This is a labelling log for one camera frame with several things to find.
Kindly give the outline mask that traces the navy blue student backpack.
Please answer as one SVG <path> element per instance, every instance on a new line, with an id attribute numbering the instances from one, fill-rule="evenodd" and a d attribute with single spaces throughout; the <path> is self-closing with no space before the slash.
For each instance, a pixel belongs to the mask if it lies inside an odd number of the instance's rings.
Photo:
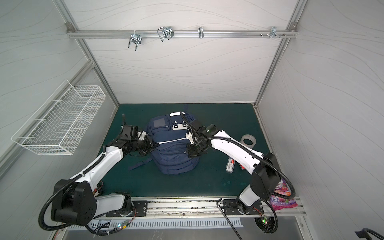
<path id="1" fill-rule="evenodd" d="M 191 142 L 186 137 L 189 133 L 187 123 L 197 118 L 184 112 L 185 120 L 180 112 L 152 118 L 147 124 L 146 134 L 159 144 L 150 152 L 150 157 L 129 167 L 132 171 L 154 161 L 158 169 L 165 175 L 179 175 L 192 171 L 199 163 L 199 157 L 190 158 L 187 144 Z"/>

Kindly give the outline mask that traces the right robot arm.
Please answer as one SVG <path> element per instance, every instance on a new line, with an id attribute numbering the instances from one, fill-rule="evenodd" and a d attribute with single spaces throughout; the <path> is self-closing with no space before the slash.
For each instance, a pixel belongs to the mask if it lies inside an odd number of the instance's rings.
<path id="1" fill-rule="evenodd" d="M 252 176 L 249 185 L 236 198 L 241 214 L 248 214 L 255 202 L 266 201 L 272 195 L 287 200 L 295 198 L 293 184 L 275 164 L 276 158 L 272 153 L 264 155 L 252 150 L 215 125 L 205 127 L 195 120 L 186 126 L 186 137 L 190 141 L 187 145 L 189 157 L 199 157 L 211 147 L 235 160 Z"/>

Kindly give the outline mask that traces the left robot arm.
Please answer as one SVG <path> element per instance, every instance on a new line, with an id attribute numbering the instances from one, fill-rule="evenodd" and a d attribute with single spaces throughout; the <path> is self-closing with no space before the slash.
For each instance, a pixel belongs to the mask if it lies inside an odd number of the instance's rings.
<path id="1" fill-rule="evenodd" d="M 103 147 L 103 152 L 84 170 L 69 180 L 60 180 L 54 193 L 43 205 L 38 224 L 45 231 L 71 225 L 85 226 L 97 217 L 116 211 L 131 214 L 133 204 L 128 193 L 95 196 L 94 190 L 109 170 L 131 152 L 145 156 L 158 143 L 137 126 L 124 124 L 120 134 Z"/>

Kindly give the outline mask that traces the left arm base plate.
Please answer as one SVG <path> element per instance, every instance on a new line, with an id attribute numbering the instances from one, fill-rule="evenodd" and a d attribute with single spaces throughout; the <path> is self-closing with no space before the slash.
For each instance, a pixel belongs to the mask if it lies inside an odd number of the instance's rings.
<path id="1" fill-rule="evenodd" d="M 106 217 L 145 217 L 147 213 L 148 201 L 131 201 L 125 209 L 110 211 L 106 213 Z"/>

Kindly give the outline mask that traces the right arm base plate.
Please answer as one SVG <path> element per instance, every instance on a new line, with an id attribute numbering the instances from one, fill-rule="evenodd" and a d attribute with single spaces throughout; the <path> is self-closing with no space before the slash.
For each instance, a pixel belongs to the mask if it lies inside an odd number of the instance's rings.
<path id="1" fill-rule="evenodd" d="M 251 207 L 246 207 L 245 210 L 241 209 L 237 203 L 236 199 L 224 199 L 220 203 L 220 208 L 227 216 L 264 215 L 264 209 L 261 201 L 256 201 Z"/>

